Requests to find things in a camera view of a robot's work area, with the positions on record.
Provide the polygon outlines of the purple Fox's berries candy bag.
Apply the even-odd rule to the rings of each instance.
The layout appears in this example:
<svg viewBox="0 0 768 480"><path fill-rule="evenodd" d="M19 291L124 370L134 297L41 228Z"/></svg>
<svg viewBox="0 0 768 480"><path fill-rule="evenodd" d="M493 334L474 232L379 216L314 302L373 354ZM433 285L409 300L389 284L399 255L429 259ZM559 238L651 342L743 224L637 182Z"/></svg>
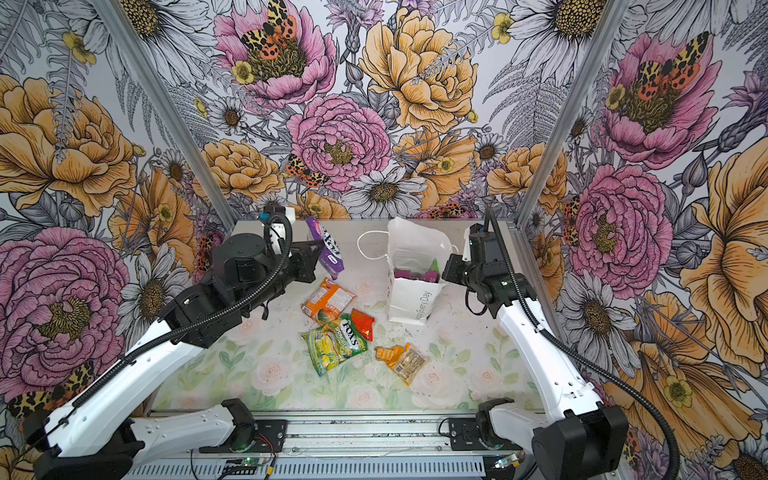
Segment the purple Fox's berries candy bag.
<svg viewBox="0 0 768 480"><path fill-rule="evenodd" d="M319 262L332 280L337 280L344 270L344 261L336 240L331 233L315 217L305 220L312 240L322 244Z"/></svg>

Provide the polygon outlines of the magenta Lot 100 candy bag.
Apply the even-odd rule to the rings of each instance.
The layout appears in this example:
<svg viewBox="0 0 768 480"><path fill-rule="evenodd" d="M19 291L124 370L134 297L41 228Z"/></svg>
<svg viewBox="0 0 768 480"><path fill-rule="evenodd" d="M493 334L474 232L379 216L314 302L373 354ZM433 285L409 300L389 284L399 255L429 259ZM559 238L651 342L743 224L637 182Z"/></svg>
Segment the magenta Lot 100 candy bag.
<svg viewBox="0 0 768 480"><path fill-rule="evenodd" d="M425 271L395 269L394 278L421 281L426 283L438 283L440 281L439 263L436 259L434 259Z"/></svg>

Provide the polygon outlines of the white paper bag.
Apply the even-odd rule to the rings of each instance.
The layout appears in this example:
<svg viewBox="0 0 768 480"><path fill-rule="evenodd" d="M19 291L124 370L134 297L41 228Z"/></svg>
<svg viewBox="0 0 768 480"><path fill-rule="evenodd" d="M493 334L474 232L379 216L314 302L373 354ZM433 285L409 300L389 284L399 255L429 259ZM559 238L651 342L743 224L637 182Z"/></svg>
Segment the white paper bag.
<svg viewBox="0 0 768 480"><path fill-rule="evenodd" d="M386 237L381 254L368 252L363 240L371 235ZM423 326L447 284L442 273L448 260L459 252L440 230L406 220L391 219L385 230L362 233L356 246L367 260L387 263L387 316L395 323Z"/></svg>

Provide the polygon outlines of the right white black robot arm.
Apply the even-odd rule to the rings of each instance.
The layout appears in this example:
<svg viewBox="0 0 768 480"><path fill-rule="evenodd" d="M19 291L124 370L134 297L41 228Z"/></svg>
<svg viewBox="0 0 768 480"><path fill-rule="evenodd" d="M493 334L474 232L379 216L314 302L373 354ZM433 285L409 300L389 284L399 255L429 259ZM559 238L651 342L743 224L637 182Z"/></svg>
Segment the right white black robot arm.
<svg viewBox="0 0 768 480"><path fill-rule="evenodd" d="M512 268L502 236L480 223L470 226L463 253L449 257L442 277L474 295L516 342L543 406L534 413L511 398L482 402L475 419L479 442L487 449L524 451L546 479L592 479L615 471L628 420L602 402L555 346L536 292Z"/></svg>

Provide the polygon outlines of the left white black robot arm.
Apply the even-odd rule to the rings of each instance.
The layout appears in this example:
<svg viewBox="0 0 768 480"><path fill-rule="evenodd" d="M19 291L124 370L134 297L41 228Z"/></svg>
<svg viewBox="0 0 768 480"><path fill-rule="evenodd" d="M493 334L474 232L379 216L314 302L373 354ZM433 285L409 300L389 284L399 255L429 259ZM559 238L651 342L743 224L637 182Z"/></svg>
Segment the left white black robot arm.
<svg viewBox="0 0 768 480"><path fill-rule="evenodd" d="M323 244L262 235L231 236L212 252L200 283L166 305L137 344L85 391L51 414L22 424L40 451L38 479L121 479L132 468L182 453L244 451L257 440L255 420L237 399L190 414L134 419L134 410L181 366L267 307L294 282L311 283Z"/></svg>

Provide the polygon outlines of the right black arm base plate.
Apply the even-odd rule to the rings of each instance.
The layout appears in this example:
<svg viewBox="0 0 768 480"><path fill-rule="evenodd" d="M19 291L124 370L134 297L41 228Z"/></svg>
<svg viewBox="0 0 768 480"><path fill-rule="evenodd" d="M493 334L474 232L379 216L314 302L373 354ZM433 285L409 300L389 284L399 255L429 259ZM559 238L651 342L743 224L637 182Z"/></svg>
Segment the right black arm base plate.
<svg viewBox="0 0 768 480"><path fill-rule="evenodd" d="M438 433L447 439L454 452L500 452L520 450L509 440L484 440L478 422L469 417L447 417L440 421Z"/></svg>

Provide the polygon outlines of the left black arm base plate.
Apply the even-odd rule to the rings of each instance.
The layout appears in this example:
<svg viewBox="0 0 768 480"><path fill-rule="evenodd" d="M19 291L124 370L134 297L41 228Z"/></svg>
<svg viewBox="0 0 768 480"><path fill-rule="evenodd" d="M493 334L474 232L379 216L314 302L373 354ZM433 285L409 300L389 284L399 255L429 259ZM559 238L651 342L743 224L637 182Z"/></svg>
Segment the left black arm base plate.
<svg viewBox="0 0 768 480"><path fill-rule="evenodd" d="M241 422L218 446L200 447L205 454L214 453L280 453L283 450L288 422L281 419L257 419Z"/></svg>

